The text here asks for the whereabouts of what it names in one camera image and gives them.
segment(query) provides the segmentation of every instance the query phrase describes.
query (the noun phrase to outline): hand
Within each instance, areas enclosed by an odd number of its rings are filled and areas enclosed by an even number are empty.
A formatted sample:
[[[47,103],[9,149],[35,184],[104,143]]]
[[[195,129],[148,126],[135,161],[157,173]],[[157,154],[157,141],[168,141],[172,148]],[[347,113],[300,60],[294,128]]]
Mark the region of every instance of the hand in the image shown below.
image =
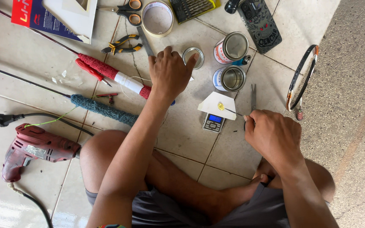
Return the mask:
[[[157,96],[169,103],[185,90],[199,57],[198,54],[192,55],[185,65],[180,54],[171,51],[172,48],[167,46],[158,53],[157,58],[149,56],[149,71],[153,83],[150,96]]]
[[[278,173],[305,162],[300,149],[299,123],[269,110],[254,110],[250,116],[244,118],[246,141],[266,158]]]

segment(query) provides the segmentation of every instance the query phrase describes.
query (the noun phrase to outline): person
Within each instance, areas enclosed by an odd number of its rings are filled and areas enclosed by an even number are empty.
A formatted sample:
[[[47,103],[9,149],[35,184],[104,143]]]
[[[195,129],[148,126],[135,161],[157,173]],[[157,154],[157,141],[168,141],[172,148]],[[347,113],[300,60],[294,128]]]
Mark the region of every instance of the person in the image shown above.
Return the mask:
[[[197,59],[185,65],[170,46],[150,56],[153,87],[130,132],[102,131],[83,146],[81,170],[93,205],[87,227],[338,227],[327,206],[332,176],[304,159],[301,126],[289,117],[268,110],[244,117],[245,139],[263,156],[246,186],[210,189],[153,149]]]

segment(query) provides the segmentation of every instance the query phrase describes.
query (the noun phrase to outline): masking tape roll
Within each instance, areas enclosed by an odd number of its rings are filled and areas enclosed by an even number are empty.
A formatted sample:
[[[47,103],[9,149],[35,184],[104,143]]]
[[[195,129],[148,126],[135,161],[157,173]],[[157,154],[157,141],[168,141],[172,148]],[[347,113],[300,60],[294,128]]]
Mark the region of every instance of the masking tape roll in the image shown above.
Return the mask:
[[[161,7],[163,9],[165,9],[167,11],[167,13],[170,15],[171,25],[170,25],[170,28],[168,28],[167,31],[165,31],[164,33],[161,33],[161,32],[160,33],[152,32],[152,31],[150,31],[146,27],[146,24],[144,23],[144,16],[145,16],[145,14],[147,13],[147,11],[149,11],[151,8],[154,8],[154,7]],[[142,24],[143,24],[143,28],[145,29],[145,31],[148,34],[150,34],[151,36],[156,37],[156,38],[165,37],[165,36],[167,36],[171,32],[171,29],[173,28],[173,24],[174,24],[173,11],[171,10],[171,8],[167,4],[165,4],[163,2],[160,2],[160,1],[150,2],[147,5],[145,5],[145,7],[143,8],[143,12],[142,12]]]

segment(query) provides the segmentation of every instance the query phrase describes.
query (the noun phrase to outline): phone case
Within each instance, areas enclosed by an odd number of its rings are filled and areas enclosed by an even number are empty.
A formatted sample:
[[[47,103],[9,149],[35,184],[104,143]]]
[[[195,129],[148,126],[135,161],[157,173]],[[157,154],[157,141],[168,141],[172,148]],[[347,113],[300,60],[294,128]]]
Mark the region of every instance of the phone case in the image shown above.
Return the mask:
[[[256,16],[251,20],[247,20],[242,11],[241,6],[244,3],[254,3],[256,7]],[[281,43],[281,35],[264,0],[245,0],[239,4],[238,10],[247,31],[261,54],[267,53]]]

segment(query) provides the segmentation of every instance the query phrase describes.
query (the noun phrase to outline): drill bit set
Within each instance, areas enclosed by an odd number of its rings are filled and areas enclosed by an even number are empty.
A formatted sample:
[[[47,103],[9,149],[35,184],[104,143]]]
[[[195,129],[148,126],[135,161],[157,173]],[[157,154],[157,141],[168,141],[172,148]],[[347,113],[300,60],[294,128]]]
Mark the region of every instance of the drill bit set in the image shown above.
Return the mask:
[[[169,0],[178,24],[221,6],[219,0]]]

